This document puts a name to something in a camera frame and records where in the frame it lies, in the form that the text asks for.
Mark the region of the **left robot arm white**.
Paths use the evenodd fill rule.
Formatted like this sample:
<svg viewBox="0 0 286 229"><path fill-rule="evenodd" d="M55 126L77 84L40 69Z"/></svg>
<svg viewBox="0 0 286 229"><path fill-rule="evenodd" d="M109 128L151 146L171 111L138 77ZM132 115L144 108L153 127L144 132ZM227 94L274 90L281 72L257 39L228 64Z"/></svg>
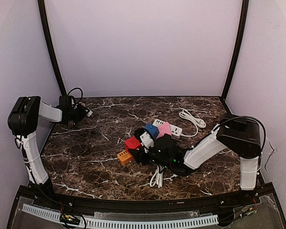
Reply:
<svg viewBox="0 0 286 229"><path fill-rule="evenodd" d="M40 96L20 97L8 117L8 127L15 136L15 144L21 150L33 184L44 185L49 180L37 145L38 121L41 118L50 123L68 125L77 124L92 115L91 109L74 100L70 95L60 96L59 105L53 107L43 102Z"/></svg>

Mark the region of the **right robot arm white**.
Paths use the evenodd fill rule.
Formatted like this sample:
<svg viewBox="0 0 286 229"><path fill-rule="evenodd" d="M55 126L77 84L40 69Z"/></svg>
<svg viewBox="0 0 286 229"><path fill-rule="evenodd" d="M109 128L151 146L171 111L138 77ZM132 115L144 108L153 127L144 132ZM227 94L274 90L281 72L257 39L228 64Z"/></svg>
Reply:
<svg viewBox="0 0 286 229"><path fill-rule="evenodd" d="M250 116L223 114L219 123L191 148L181 148L170 134L154 138L144 128L135 131L139 146L129 149L138 164L151 162L157 165L156 177L161 177L164 169L186 177L217 153L231 149L240 157L240 188L244 191L255 189L262 151L266 143L260 137L264 125Z"/></svg>

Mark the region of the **orange power strip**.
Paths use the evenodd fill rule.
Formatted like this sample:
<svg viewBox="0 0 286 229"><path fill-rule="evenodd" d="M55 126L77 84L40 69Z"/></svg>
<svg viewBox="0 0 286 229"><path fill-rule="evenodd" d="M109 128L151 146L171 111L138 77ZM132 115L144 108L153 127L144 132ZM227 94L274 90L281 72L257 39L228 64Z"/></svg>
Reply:
<svg viewBox="0 0 286 229"><path fill-rule="evenodd" d="M122 152L118 153L117 157L123 166L133 160L132 154L129 153L127 150L123 150Z"/></svg>

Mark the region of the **red cube socket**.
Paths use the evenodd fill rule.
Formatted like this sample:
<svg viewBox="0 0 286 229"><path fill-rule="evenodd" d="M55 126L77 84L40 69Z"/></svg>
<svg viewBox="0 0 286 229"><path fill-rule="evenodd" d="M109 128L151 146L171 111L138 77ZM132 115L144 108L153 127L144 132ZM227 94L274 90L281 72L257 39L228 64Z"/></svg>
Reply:
<svg viewBox="0 0 286 229"><path fill-rule="evenodd" d="M129 153L129 149L141 149L142 144L140 141L135 137L132 136L131 138L125 140L124 142L125 150Z"/></svg>

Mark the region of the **white two-pin adapter plug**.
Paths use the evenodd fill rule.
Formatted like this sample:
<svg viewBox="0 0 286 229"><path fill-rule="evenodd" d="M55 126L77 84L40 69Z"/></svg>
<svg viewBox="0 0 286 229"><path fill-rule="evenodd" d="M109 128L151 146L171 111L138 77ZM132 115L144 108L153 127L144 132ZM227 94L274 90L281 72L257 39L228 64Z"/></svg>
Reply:
<svg viewBox="0 0 286 229"><path fill-rule="evenodd" d="M146 131L140 135L140 141L146 150L149 150L150 147L154 147L154 140Z"/></svg>

